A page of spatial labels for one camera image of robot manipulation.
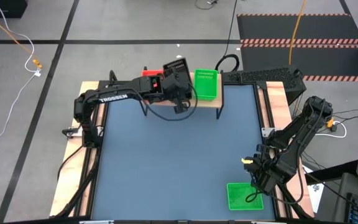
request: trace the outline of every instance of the concrete floor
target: concrete floor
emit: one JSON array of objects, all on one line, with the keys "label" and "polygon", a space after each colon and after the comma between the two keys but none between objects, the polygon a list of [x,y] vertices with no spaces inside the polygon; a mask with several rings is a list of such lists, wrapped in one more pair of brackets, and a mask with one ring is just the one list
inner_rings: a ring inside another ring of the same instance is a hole
[{"label": "concrete floor", "polygon": [[[358,26],[358,1],[346,0]],[[59,40],[73,0],[29,0],[22,19],[9,19],[12,30],[35,40]],[[200,6],[207,6],[199,0]],[[80,0],[68,40],[147,40],[147,39],[221,39],[227,38],[234,1],[219,1],[212,10],[194,7],[193,0]],[[301,0],[245,0],[237,13],[298,13]],[[338,0],[308,1],[305,13],[343,13]],[[238,39],[234,21],[231,39]],[[0,31],[0,40],[9,39]],[[73,100],[82,81],[107,79],[113,69],[118,79],[140,75],[143,66],[160,68],[164,63],[187,58],[190,70],[213,68],[221,58],[224,44],[123,44],[65,45],[32,139],[27,159],[17,183],[5,221],[47,218],[56,187],[57,169],[62,162],[66,139],[61,134],[72,120]],[[237,44],[229,54],[240,54]],[[40,92],[57,45],[36,45],[35,54],[44,65],[22,92],[3,137],[0,138],[0,206],[17,157],[22,149]],[[27,53],[13,44],[0,44],[0,131],[9,107],[20,87],[31,74],[23,68]],[[232,62],[222,65],[229,70]],[[358,83],[306,82],[303,96],[318,95],[333,104],[336,111],[358,108]],[[354,116],[357,113],[344,114]],[[346,123],[345,139],[316,137],[307,148],[309,155],[329,167],[358,158],[358,119]],[[324,191],[326,198],[333,198]]]}]

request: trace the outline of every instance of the green bin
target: green bin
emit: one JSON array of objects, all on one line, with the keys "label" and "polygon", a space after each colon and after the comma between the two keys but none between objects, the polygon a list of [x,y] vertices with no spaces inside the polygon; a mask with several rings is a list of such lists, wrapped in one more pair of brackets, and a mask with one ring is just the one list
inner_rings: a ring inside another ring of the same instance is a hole
[{"label": "green bin", "polygon": [[194,88],[199,100],[215,100],[218,96],[218,71],[196,69],[194,72]]},{"label": "green bin", "polygon": [[264,203],[262,201],[261,194],[258,194],[254,201],[249,203],[246,202],[246,197],[254,192],[256,192],[256,189],[252,187],[250,183],[227,184],[227,201],[229,202],[229,209],[230,210],[263,210]]}]

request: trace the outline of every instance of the wooden table frame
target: wooden table frame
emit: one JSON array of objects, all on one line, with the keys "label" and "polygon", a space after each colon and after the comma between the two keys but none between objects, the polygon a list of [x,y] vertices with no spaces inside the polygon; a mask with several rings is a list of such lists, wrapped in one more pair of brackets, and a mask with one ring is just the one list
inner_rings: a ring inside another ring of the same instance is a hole
[{"label": "wooden table frame", "polygon": [[[107,82],[105,81],[83,82],[80,93],[83,93],[86,90],[96,89],[99,86],[105,86],[106,84]],[[258,88],[255,92],[258,94],[258,97],[256,97],[255,100],[257,102],[259,113],[261,114],[259,120],[262,127],[271,127],[273,123],[276,128],[283,129],[291,122],[290,110],[288,107],[287,98],[285,96],[285,90],[282,82],[267,82],[265,90]],[[108,106],[105,104],[99,105],[98,108],[95,110],[93,115],[93,121],[96,125],[104,126],[107,110]],[[78,123],[73,120],[72,126],[77,127]],[[81,137],[73,137],[72,139],[69,139],[63,159],[67,158],[81,145]],[[76,192],[77,188],[79,187],[79,183],[82,182],[82,180],[86,177],[87,173],[90,171],[93,165],[95,154],[96,149],[82,149],[78,152],[76,156],[71,158],[71,160],[69,160],[65,164],[60,173],[60,178],[58,180],[50,215],[56,215],[58,212],[60,212],[67,204],[67,202],[71,199],[71,196]],[[313,208],[311,206],[310,195],[308,192],[305,175],[303,173],[301,174],[301,179],[303,182],[304,196],[299,204],[302,206],[302,208],[308,215],[313,217]],[[84,216],[91,214],[91,209],[93,206],[93,194],[91,194],[91,192],[94,192],[95,185],[95,182],[91,182],[89,184],[81,200],[78,202],[76,208],[74,209],[74,211],[72,211],[70,215]],[[292,178],[291,181],[287,183],[287,188],[295,199],[299,198],[301,189],[298,175],[295,175],[294,178]],[[278,187],[276,187],[276,196],[282,199],[282,194]],[[290,209],[288,205],[284,205],[281,202],[274,201],[273,206],[275,209],[275,213],[277,213],[276,216],[278,217],[297,217],[295,212]]]}]

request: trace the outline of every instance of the white cable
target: white cable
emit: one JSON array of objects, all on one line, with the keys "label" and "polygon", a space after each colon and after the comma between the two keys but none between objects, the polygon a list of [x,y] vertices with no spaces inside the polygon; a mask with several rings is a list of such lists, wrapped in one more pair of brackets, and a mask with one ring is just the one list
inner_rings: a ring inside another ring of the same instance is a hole
[{"label": "white cable", "polygon": [[13,106],[16,104],[17,100],[19,99],[19,96],[20,96],[20,94],[22,93],[22,90],[27,86],[27,84],[29,84],[29,82],[30,82],[34,77],[35,77],[35,75],[32,75],[32,76],[31,76],[31,78],[29,79],[29,81],[27,81],[27,82],[24,84],[24,86],[20,89],[19,93],[17,94],[16,99],[13,101],[12,106],[11,106],[11,109],[9,110],[9,114],[8,114],[7,119],[6,119],[6,122],[5,122],[4,129],[3,129],[3,131],[0,133],[0,137],[1,137],[1,136],[4,134],[4,132],[5,132],[6,126],[7,126],[8,122],[9,122],[9,118],[11,118]]},{"label": "white cable", "polygon": [[31,53],[29,59],[27,59],[27,61],[25,62],[24,68],[25,68],[27,71],[29,71],[29,72],[39,72],[39,71],[40,71],[39,68],[38,68],[36,71],[34,71],[34,70],[29,70],[29,69],[27,68],[27,64],[29,63],[29,60],[32,58],[32,55],[34,54],[34,49],[35,49],[35,48],[34,48],[34,44],[32,43],[32,41],[31,41],[26,35],[24,35],[24,34],[19,34],[19,33],[17,33],[17,32],[14,32],[14,31],[10,30],[9,26],[7,25],[5,15],[4,15],[3,11],[1,10],[1,8],[0,8],[0,13],[1,13],[1,15],[2,15],[2,18],[4,18],[4,22],[5,22],[6,29],[9,30],[10,32],[16,34],[16,35],[25,37],[25,38],[30,42],[30,44],[31,44],[32,53]]},{"label": "white cable", "polygon": [[340,121],[334,121],[334,125],[339,123],[340,125],[342,125],[343,129],[345,130],[345,134],[343,136],[335,136],[332,134],[316,134],[317,136],[329,136],[329,137],[333,137],[333,138],[344,138],[346,137],[347,131],[346,131],[346,127],[343,123],[341,123]]}]

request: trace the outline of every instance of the blue tabletop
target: blue tabletop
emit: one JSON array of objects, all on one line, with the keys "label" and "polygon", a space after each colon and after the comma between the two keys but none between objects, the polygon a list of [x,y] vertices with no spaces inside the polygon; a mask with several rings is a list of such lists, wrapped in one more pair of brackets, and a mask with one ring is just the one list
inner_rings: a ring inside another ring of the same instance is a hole
[{"label": "blue tabletop", "polygon": [[92,219],[274,220],[265,195],[263,210],[228,208],[226,184],[250,182],[241,158],[252,156],[262,139],[253,87],[225,86],[224,96],[219,120],[212,108],[168,122],[151,112],[145,117],[138,101],[111,103]]}]

